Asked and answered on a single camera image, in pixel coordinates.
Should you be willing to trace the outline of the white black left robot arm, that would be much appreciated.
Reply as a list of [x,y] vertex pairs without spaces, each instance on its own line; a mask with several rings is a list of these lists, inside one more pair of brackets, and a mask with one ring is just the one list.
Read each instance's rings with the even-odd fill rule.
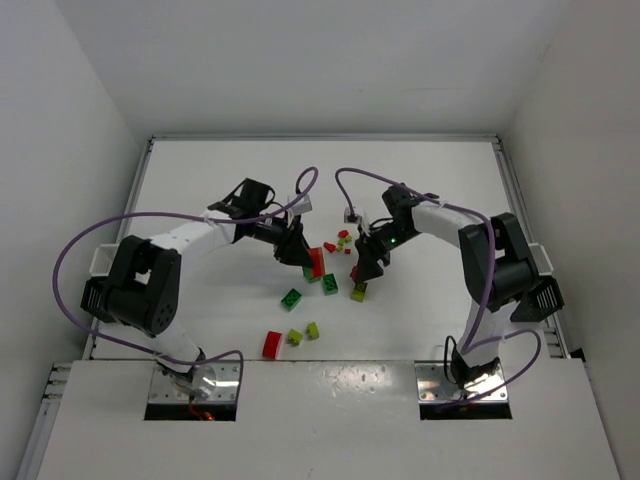
[[99,320],[138,330],[165,371],[192,377],[204,353],[176,319],[184,270],[243,238],[271,245],[275,259],[284,265],[313,265],[301,222],[312,208],[308,193],[298,192],[287,205],[269,212],[274,197],[271,186],[246,178],[207,206],[199,220],[148,238],[125,237],[108,271],[86,282],[82,309]]

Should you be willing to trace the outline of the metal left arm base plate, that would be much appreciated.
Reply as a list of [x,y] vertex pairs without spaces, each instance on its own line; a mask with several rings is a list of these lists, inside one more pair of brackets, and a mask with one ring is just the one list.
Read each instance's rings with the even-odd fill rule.
[[240,385],[239,362],[215,362],[195,367],[192,375],[176,375],[161,365],[152,373],[148,391],[150,404],[232,404]]

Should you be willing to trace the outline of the lime 2x2 lego brick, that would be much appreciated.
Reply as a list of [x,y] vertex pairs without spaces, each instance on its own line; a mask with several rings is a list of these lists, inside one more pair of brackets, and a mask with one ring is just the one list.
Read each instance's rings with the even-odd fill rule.
[[354,301],[362,303],[366,297],[367,283],[357,283],[354,285],[350,298]]

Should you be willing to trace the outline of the red orange lego stack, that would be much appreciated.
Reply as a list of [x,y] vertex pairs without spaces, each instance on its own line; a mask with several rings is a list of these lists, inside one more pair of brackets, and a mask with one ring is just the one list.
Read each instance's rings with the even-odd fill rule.
[[325,262],[324,262],[324,255],[323,255],[322,248],[321,247],[310,248],[309,253],[313,261],[313,265],[307,268],[311,268],[315,275],[323,277],[326,274],[326,269],[325,269]]

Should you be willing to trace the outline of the red curved lego brick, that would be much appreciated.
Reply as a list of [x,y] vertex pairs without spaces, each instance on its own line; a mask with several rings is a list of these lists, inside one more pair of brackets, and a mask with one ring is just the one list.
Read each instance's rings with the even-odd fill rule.
[[267,360],[276,360],[282,344],[283,335],[281,332],[269,331],[266,334],[262,349],[262,357]]

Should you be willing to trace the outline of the dark green 2x2 lego brick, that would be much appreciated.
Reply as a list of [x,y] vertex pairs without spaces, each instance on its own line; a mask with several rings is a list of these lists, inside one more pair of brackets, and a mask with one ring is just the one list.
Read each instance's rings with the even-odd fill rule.
[[301,299],[302,294],[297,289],[292,288],[284,295],[280,303],[285,310],[291,311],[300,303]]
[[325,295],[334,295],[339,291],[338,284],[333,273],[326,274],[322,277],[322,286]]

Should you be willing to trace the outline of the dark green curved lego brick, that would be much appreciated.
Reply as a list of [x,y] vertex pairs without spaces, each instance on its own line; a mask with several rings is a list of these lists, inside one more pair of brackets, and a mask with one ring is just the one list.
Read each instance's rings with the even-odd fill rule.
[[322,276],[315,275],[311,268],[303,267],[302,272],[303,272],[304,278],[309,283],[315,283],[322,279]]

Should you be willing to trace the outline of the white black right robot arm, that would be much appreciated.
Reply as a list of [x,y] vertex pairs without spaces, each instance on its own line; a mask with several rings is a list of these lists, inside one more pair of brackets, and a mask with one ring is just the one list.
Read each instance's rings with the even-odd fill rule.
[[564,307],[558,281],[541,272],[515,215],[479,218],[403,184],[389,187],[382,200],[390,219],[380,226],[360,227],[355,242],[358,262],[351,277],[357,284],[381,277],[392,250],[421,234],[459,250],[472,303],[447,365],[449,380],[458,387],[495,371],[505,320],[539,323]]

